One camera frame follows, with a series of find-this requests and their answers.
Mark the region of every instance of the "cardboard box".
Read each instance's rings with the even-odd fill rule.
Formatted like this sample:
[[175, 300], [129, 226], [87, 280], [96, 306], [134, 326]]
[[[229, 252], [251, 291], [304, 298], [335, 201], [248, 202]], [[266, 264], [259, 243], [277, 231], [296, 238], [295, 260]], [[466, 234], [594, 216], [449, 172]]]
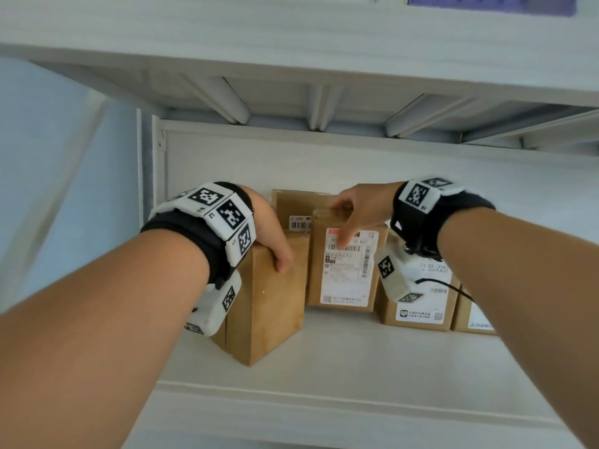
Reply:
[[255, 244], [240, 263], [241, 290], [212, 339], [237, 361], [252, 366], [298, 332], [304, 299], [310, 237], [286, 232], [295, 262], [280, 274], [270, 249]]
[[[389, 242], [403, 244], [403, 240], [395, 233], [389, 235]], [[431, 258], [421, 258], [421, 260], [423, 278], [438, 279], [456, 288], [460, 287], [460, 281], [453, 275], [445, 262], [436, 262]], [[395, 303], [389, 301], [381, 283], [374, 306], [381, 323], [449, 331], [453, 310], [458, 300], [458, 292], [436, 282], [424, 282], [424, 284], [429, 289], [428, 293], [412, 302]]]
[[322, 192], [273, 189], [270, 204], [283, 230], [310, 234], [314, 210], [328, 208], [335, 197]]
[[461, 294], [458, 297], [458, 306], [453, 316], [451, 329], [452, 331], [471, 332], [474, 334], [497, 334], [482, 310], [480, 310], [480, 307]]
[[385, 245], [389, 228], [360, 230], [347, 249], [339, 250], [337, 233], [348, 217], [347, 212], [313, 212], [307, 304], [371, 312], [378, 285], [374, 253]]

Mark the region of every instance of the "black cable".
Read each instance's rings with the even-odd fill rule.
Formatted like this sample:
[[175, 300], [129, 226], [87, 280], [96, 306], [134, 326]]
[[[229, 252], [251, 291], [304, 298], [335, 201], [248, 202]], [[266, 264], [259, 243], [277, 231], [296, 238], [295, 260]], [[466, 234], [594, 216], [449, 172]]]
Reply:
[[446, 287], [449, 287], [449, 288], [451, 288], [452, 290], [454, 290], [454, 291], [458, 292], [459, 294], [461, 294], [461, 295], [463, 295], [463, 296], [467, 297], [467, 298], [468, 298], [470, 301], [472, 301], [472, 302], [475, 302], [475, 300], [474, 300], [474, 299], [472, 299], [472, 296], [470, 296], [468, 293], [464, 293], [464, 292], [463, 292], [462, 290], [460, 290], [458, 287], [454, 287], [453, 285], [446, 284], [445, 282], [443, 282], [443, 281], [441, 281], [441, 280], [437, 280], [437, 279], [418, 279], [418, 280], [416, 281], [416, 284], [421, 284], [421, 283], [423, 283], [423, 282], [436, 282], [436, 283], [438, 283], [438, 284], [445, 285]]

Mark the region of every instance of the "hand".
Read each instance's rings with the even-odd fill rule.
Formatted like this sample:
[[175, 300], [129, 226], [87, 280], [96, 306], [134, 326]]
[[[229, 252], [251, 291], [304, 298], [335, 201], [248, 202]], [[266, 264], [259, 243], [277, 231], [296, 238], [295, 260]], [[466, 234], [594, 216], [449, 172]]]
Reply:
[[270, 204], [258, 192], [249, 187], [239, 186], [251, 198], [254, 207], [254, 224], [256, 225], [256, 240], [271, 249], [277, 259], [277, 271], [285, 272], [294, 262], [291, 247], [285, 238], [285, 233]]
[[389, 184], [358, 184], [341, 192], [331, 203], [331, 209], [353, 210], [353, 212], [339, 230], [337, 245], [343, 249], [348, 246], [352, 236], [361, 229], [391, 219], [393, 197], [402, 184], [402, 181]]

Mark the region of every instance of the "barcode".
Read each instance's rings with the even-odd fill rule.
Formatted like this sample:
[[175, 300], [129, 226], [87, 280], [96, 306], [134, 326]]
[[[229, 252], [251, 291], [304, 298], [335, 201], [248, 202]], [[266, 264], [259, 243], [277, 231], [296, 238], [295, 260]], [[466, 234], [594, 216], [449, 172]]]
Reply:
[[309, 229], [310, 222], [291, 222], [292, 229]]
[[349, 252], [360, 252], [361, 246], [358, 246], [358, 245], [349, 245], [345, 249], [339, 249], [337, 247], [337, 244], [329, 244], [328, 249], [329, 250], [345, 250], [345, 251], [349, 251]]
[[364, 264], [362, 265], [362, 277], [368, 276], [368, 261], [370, 260], [370, 247], [364, 252]]

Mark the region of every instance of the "forearm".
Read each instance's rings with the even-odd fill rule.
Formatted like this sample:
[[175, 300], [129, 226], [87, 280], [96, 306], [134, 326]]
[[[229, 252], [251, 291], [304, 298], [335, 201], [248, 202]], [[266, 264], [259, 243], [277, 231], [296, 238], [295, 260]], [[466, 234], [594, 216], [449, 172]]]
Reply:
[[141, 234], [0, 317], [6, 447], [120, 447], [208, 279], [206, 257]]
[[564, 421], [599, 444], [599, 247], [485, 208], [449, 218], [438, 246]]

